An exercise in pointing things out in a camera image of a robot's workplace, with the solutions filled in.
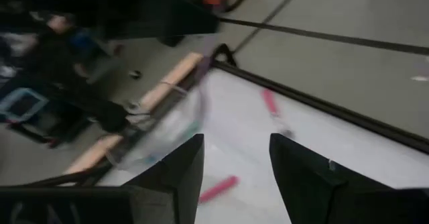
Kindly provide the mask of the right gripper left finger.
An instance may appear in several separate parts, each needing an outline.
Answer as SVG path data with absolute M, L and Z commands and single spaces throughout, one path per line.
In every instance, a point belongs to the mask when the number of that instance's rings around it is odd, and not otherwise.
M 204 135 L 197 133 L 126 182 L 137 224 L 194 224 L 204 171 Z

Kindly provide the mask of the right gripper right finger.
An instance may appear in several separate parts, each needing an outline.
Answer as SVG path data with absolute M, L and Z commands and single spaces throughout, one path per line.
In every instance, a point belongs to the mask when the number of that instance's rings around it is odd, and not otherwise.
M 292 223 L 350 223 L 356 194 L 390 189 L 280 133 L 270 135 L 269 154 Z

